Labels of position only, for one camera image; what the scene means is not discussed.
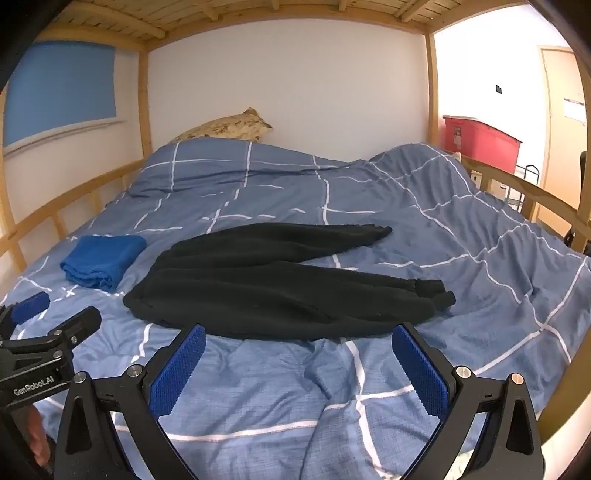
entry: silver bolt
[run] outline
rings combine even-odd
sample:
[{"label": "silver bolt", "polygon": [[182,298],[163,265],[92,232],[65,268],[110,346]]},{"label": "silver bolt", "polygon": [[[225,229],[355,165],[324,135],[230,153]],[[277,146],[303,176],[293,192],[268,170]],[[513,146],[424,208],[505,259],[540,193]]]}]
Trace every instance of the silver bolt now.
[{"label": "silver bolt", "polygon": [[130,377],[137,377],[139,374],[141,374],[143,368],[141,365],[131,365],[131,367],[129,367],[127,369],[127,374]]},{"label": "silver bolt", "polygon": [[468,367],[464,367],[463,365],[456,368],[457,376],[460,378],[468,378],[472,375],[472,372]]},{"label": "silver bolt", "polygon": [[82,383],[84,380],[86,380],[86,377],[86,372],[78,372],[76,375],[74,375],[74,382]]},{"label": "silver bolt", "polygon": [[521,385],[524,382],[523,377],[520,374],[513,374],[513,375],[511,375],[511,379],[517,385]]}]

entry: patterned pillow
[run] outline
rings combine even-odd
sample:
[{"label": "patterned pillow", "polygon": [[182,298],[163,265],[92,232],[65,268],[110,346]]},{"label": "patterned pillow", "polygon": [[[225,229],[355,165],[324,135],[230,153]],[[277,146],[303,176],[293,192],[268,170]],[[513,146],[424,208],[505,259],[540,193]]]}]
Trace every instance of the patterned pillow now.
[{"label": "patterned pillow", "polygon": [[172,142],[199,137],[233,138],[258,142],[261,140],[262,134],[272,130],[273,127],[266,123],[254,108],[249,107],[240,115],[225,116],[187,130]]}]

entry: folded blue cloth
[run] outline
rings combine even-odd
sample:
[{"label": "folded blue cloth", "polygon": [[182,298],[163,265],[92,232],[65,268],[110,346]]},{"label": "folded blue cloth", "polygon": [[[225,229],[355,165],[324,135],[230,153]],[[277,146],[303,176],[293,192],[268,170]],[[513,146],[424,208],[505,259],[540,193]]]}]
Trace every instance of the folded blue cloth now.
[{"label": "folded blue cloth", "polygon": [[139,235],[81,236],[60,268],[71,282],[114,293],[125,270],[146,246]]}]

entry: white wall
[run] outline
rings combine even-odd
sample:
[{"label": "white wall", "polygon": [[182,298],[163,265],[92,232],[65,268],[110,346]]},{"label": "white wall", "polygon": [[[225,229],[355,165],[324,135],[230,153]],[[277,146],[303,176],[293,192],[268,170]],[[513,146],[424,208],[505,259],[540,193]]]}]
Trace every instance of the white wall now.
[{"label": "white wall", "polygon": [[513,135],[523,142],[518,164],[541,171],[546,90],[538,46],[568,46],[564,38],[524,5],[466,20],[435,40],[440,115],[472,116]]},{"label": "white wall", "polygon": [[252,106],[264,143],[339,160],[424,141],[425,40],[384,27],[275,20],[214,30],[150,53],[154,148]]},{"label": "white wall", "polygon": [[[102,173],[142,158],[138,120],[138,55],[115,53],[117,116],[125,121],[104,128],[49,139],[5,156],[8,195],[18,223],[58,195]],[[114,185],[101,191],[104,201],[116,195]],[[69,230],[92,216],[90,202],[82,198],[62,211]],[[20,245],[28,262],[35,261],[57,242],[50,221],[34,229]],[[0,294],[9,289],[17,273],[8,254],[0,260]]]}]

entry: bed sheet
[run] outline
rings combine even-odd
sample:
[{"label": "bed sheet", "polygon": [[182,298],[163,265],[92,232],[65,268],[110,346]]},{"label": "bed sheet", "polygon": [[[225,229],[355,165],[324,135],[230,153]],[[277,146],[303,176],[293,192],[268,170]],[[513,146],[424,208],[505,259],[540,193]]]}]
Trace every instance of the bed sheet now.
[{"label": "bed sheet", "polygon": [[[44,335],[94,305],[102,328],[76,348],[76,370],[97,378],[145,364],[177,331],[135,319],[122,297],[156,256],[181,239],[273,221],[391,226],[392,234],[372,247],[310,263],[443,280],[457,303],[420,333],[453,364],[479,375],[520,372],[536,412],[591,321],[585,257],[478,191],[455,159],[429,145],[342,163],[203,138],[160,148],[127,192],[18,279],[5,301],[41,289],[51,306],[15,336]],[[148,248],[118,292],[65,280],[59,262],[81,235],[123,234],[144,236]],[[38,403],[54,437],[64,399],[62,393]],[[397,478],[436,427],[387,336],[315,342],[208,336],[202,360],[160,423],[202,480]],[[121,414],[115,424],[138,476],[150,478]],[[481,424],[475,421],[464,452],[473,449]]]}]

